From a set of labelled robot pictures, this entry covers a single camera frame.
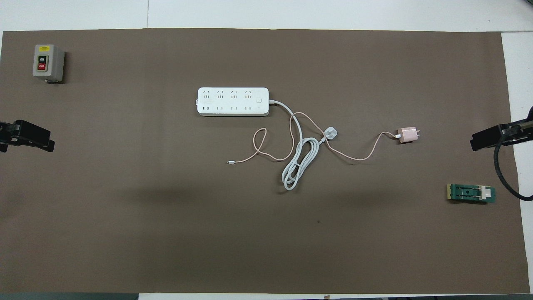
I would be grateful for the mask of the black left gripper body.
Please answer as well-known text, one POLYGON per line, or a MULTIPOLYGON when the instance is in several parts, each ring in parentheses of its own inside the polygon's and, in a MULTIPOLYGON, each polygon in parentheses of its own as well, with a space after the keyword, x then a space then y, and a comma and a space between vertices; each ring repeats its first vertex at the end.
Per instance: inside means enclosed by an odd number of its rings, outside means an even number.
POLYGON ((12 133, 15 129, 15 124, 0 122, 0 151, 7 152, 8 146, 17 146, 17 142, 13 140, 12 133))

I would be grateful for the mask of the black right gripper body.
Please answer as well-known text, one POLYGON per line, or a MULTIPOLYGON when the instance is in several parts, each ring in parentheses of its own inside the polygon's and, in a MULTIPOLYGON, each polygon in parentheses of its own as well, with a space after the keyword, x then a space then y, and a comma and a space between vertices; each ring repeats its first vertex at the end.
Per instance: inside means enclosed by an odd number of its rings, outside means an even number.
POLYGON ((525 143, 533 140, 533 107, 530 108, 527 118, 509 123, 502 131, 503 146, 525 143))

